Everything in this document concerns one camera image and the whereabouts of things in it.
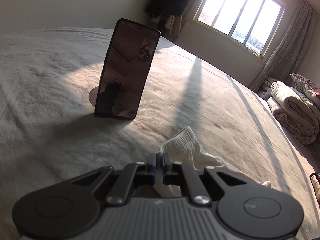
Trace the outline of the cream trousers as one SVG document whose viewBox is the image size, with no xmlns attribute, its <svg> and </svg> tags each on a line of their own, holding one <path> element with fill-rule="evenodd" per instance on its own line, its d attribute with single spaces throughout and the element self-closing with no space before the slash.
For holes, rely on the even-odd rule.
<svg viewBox="0 0 320 240">
<path fill-rule="evenodd" d="M 157 160 L 160 161 L 164 153 L 168 154 L 170 162 L 180 161 L 190 165 L 196 171 L 202 171 L 206 166 L 213 166 L 239 175 L 242 179 L 253 180 L 222 158 L 207 153 L 189 126 L 180 130 L 160 146 L 159 151 L 155 153 Z"/>
</svg>

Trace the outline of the grey bed sheet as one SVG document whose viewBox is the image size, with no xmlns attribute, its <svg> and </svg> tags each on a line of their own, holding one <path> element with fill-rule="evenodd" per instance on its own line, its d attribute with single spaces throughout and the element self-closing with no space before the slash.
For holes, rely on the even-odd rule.
<svg viewBox="0 0 320 240">
<path fill-rule="evenodd" d="M 183 128 L 201 169 L 223 160 L 269 181 L 304 209 L 304 237 L 319 237 L 306 148 L 268 104 L 223 71 L 161 38 L 139 106 L 125 70 L 100 82 L 109 29 L 49 28 L 1 35 L 1 239 L 16 239 L 11 211 L 29 192 L 101 166 L 144 161 Z"/>
</svg>

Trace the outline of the rolled beige duvet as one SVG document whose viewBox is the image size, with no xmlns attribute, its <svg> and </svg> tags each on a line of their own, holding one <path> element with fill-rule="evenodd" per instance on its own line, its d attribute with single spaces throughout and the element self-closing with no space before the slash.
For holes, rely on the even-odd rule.
<svg viewBox="0 0 320 240">
<path fill-rule="evenodd" d="M 319 109 L 303 93 L 281 81 L 271 85 L 267 104 L 275 119 L 304 145 L 316 140 L 319 133 Z"/>
</svg>

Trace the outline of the maroon grey pillow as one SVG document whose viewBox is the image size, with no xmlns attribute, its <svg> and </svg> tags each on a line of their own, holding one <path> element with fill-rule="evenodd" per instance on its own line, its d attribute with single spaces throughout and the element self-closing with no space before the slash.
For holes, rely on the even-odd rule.
<svg viewBox="0 0 320 240">
<path fill-rule="evenodd" d="M 306 95 L 319 108 L 320 88 L 317 87 L 311 80 L 302 75 L 291 73 L 290 76 L 293 80 L 296 90 Z"/>
</svg>

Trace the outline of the grey curtain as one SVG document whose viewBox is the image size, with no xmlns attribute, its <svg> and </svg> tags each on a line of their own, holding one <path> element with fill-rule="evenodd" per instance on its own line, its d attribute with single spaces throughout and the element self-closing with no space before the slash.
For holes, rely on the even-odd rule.
<svg viewBox="0 0 320 240">
<path fill-rule="evenodd" d="M 315 9 L 306 0 L 300 0 L 283 39 L 249 85 L 250 90 L 257 92 L 267 77 L 274 77 L 287 85 L 291 83 L 290 74 L 299 70 L 313 37 L 317 20 Z"/>
</svg>

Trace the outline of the black smartphone on stand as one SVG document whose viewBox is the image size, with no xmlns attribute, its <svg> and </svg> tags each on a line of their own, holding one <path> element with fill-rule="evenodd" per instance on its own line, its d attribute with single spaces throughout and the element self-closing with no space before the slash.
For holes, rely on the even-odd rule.
<svg viewBox="0 0 320 240">
<path fill-rule="evenodd" d="M 124 18 L 117 21 L 100 76 L 95 116 L 136 117 L 160 37 L 152 27 Z"/>
</svg>

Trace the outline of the pink hanging garment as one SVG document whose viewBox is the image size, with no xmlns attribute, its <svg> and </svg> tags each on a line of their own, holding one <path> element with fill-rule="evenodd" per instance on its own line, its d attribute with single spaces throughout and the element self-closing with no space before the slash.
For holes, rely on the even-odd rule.
<svg viewBox="0 0 320 240">
<path fill-rule="evenodd" d="M 182 25 L 182 18 L 171 15 L 165 24 L 165 29 L 168 30 L 169 36 L 178 38 L 181 33 L 181 25 Z"/>
</svg>

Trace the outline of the window with metal frame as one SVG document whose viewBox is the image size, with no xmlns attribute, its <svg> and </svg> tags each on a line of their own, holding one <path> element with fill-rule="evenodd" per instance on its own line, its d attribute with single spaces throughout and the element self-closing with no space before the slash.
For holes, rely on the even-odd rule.
<svg viewBox="0 0 320 240">
<path fill-rule="evenodd" d="M 193 21 L 262 59 L 283 13 L 284 5 L 276 0 L 202 0 Z"/>
</svg>

